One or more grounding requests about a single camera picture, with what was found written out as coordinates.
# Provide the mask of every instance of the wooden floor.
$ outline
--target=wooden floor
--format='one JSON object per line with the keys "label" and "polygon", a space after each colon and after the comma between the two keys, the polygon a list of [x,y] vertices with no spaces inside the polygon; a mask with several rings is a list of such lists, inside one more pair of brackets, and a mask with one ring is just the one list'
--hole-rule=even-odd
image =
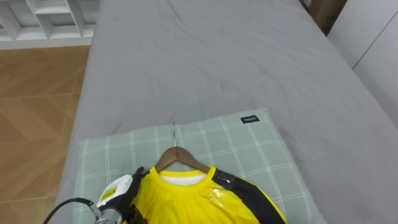
{"label": "wooden floor", "polygon": [[0,223],[42,223],[52,208],[89,49],[0,51]]}

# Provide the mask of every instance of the hanger hook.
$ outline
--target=hanger hook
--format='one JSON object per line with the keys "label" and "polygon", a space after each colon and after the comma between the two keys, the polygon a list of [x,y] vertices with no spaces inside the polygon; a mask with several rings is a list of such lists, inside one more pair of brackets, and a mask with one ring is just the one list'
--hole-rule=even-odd
{"label": "hanger hook", "polygon": [[175,122],[173,121],[173,140],[174,140],[174,147],[177,147],[177,141],[175,140]]}

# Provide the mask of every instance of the cable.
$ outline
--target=cable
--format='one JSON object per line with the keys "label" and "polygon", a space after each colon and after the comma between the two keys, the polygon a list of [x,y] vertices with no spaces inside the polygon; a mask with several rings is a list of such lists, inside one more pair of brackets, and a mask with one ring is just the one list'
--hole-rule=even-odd
{"label": "cable", "polygon": [[59,205],[57,205],[57,206],[50,212],[50,214],[47,216],[47,218],[44,220],[43,224],[47,224],[47,223],[50,221],[51,217],[55,214],[55,212],[58,211],[58,209],[60,209],[62,206],[66,205],[66,204],[68,204],[68,203],[70,203],[70,202],[79,202],[79,203],[83,203],[83,204],[89,206],[90,209],[91,209],[91,206],[94,204],[94,202],[92,202],[91,200],[85,199],[85,198],[71,198],[71,199],[68,199],[68,200],[66,200],[66,201],[64,201],[64,202],[62,202],[62,203],[60,203]]}

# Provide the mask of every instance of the pillow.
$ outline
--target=pillow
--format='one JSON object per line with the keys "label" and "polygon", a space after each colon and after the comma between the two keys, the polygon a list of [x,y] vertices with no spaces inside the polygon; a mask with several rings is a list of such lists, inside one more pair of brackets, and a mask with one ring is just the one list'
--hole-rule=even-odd
{"label": "pillow", "polygon": [[[203,164],[255,183],[277,204],[289,223],[325,223],[289,150],[267,110],[254,110],[176,125],[177,145]],[[75,196],[97,202],[104,188],[140,167],[152,167],[172,147],[173,127],[158,126],[80,143]],[[174,163],[168,170],[189,170]],[[74,223],[93,223],[83,205],[73,209]]]}

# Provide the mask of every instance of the bed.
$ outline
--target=bed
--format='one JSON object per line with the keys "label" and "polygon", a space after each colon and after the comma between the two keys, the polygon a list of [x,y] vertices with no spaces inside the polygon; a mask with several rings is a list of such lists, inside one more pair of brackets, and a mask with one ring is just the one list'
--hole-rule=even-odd
{"label": "bed", "polygon": [[258,108],[328,223],[398,223],[398,130],[297,0],[102,1],[57,202],[78,141]]}

